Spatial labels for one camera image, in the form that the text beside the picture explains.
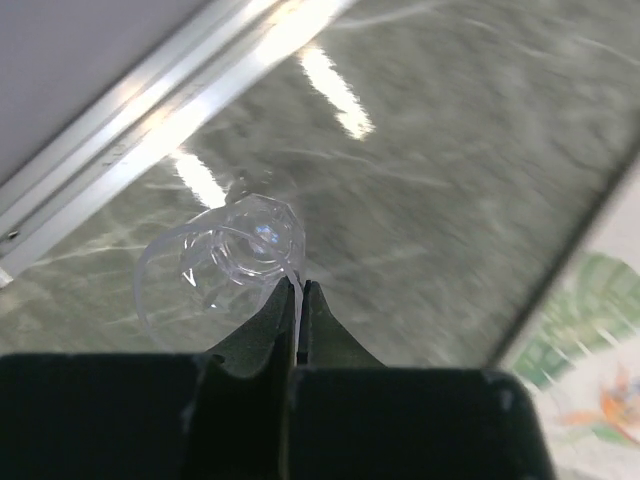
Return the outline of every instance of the gray marble surface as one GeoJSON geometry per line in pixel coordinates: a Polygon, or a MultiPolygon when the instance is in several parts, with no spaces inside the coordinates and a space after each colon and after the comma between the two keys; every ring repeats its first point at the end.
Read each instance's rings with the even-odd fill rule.
{"type": "MultiPolygon", "coordinates": [[[[183,150],[294,206],[308,276],[381,360],[479,365],[619,167],[639,24],[632,0],[361,0],[183,150]]],[[[0,293],[0,351],[157,348],[132,268],[205,209],[177,172],[156,165],[0,293]]],[[[176,322],[176,344],[231,328],[176,322]]]]}

